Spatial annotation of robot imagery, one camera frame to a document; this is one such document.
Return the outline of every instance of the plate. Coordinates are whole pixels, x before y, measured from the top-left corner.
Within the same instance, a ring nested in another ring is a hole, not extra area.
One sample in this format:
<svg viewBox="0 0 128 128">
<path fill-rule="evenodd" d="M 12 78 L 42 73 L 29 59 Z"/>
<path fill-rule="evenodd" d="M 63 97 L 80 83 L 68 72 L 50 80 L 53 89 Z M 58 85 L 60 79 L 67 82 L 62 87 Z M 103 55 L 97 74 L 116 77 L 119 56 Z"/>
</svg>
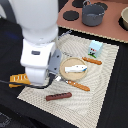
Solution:
<svg viewBox="0 0 128 128">
<path fill-rule="evenodd" d="M 86 65 L 86 63 L 84 60 L 77 57 L 70 57 L 68 59 L 65 59 L 60 64 L 60 74 L 63 78 L 65 78 L 66 80 L 77 81 L 86 76 L 87 70 L 83 72 L 65 72 L 65 67 L 71 67 L 74 65 Z"/>
</svg>

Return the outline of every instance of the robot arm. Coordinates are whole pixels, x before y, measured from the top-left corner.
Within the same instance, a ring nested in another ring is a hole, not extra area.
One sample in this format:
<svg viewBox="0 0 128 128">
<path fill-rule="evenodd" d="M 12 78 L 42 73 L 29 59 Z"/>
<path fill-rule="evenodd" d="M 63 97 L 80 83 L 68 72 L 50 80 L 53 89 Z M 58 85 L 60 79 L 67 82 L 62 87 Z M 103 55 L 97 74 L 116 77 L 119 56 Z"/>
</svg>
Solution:
<svg viewBox="0 0 128 128">
<path fill-rule="evenodd" d="M 42 85 L 58 39 L 58 0 L 0 0 L 0 15 L 22 28 L 21 65 L 31 84 Z"/>
</svg>

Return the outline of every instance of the cooking pot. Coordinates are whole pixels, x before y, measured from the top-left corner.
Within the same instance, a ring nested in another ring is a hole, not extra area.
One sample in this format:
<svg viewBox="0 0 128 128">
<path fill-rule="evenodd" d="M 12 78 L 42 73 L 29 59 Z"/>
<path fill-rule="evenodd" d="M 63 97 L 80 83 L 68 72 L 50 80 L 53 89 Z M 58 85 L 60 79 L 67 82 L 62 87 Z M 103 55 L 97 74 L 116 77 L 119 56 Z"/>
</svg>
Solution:
<svg viewBox="0 0 128 128">
<path fill-rule="evenodd" d="M 89 0 L 85 0 L 82 8 L 82 22 L 87 26 L 97 26 L 101 24 L 104 12 L 104 8 L 100 5 L 91 4 Z"/>
<path fill-rule="evenodd" d="M 128 30 L 128 7 L 123 9 L 123 11 L 121 12 L 121 16 L 123 18 L 124 27 Z"/>
</svg>

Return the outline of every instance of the sausage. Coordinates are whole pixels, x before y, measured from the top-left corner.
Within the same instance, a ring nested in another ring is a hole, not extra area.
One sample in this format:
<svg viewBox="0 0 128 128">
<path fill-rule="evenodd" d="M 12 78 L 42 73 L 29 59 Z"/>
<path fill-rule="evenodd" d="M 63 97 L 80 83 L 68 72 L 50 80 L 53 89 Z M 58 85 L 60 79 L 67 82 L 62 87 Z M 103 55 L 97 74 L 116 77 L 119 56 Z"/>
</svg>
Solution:
<svg viewBox="0 0 128 128">
<path fill-rule="evenodd" d="M 57 100 L 57 99 L 69 98 L 71 96 L 72 96 L 72 94 L 70 92 L 68 92 L 68 93 L 61 93 L 61 94 L 55 94 L 55 95 L 46 96 L 46 100 L 47 101 Z"/>
</svg>

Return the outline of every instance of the kitchen play set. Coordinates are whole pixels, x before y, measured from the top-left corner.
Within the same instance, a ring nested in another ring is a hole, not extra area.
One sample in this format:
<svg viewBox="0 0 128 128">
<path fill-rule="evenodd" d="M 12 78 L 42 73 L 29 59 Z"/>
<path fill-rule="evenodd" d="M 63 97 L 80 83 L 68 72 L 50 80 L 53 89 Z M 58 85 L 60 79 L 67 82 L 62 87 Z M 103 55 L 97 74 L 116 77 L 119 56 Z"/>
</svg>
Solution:
<svg viewBox="0 0 128 128">
<path fill-rule="evenodd" d="M 120 2 L 119 0 L 118 2 L 110 0 L 69 0 L 59 12 L 57 23 L 59 27 L 127 43 L 128 2 Z M 62 60 L 59 65 L 61 76 L 57 75 L 54 80 L 66 82 L 84 90 L 86 93 L 91 91 L 89 87 L 79 84 L 77 81 L 86 77 L 87 72 L 89 72 L 86 61 L 99 66 L 102 65 L 102 62 L 98 60 L 98 57 L 102 54 L 102 48 L 103 43 L 92 40 L 88 47 L 90 58 L 72 57 L 73 55 L 61 51 L 62 54 L 69 57 Z M 10 82 L 12 82 L 12 84 L 9 84 L 10 88 L 21 86 L 20 84 L 13 85 L 13 82 L 28 84 L 31 87 L 26 74 L 12 75 Z M 70 98 L 72 96 L 71 92 L 51 94 L 46 96 L 46 101 Z"/>
</svg>

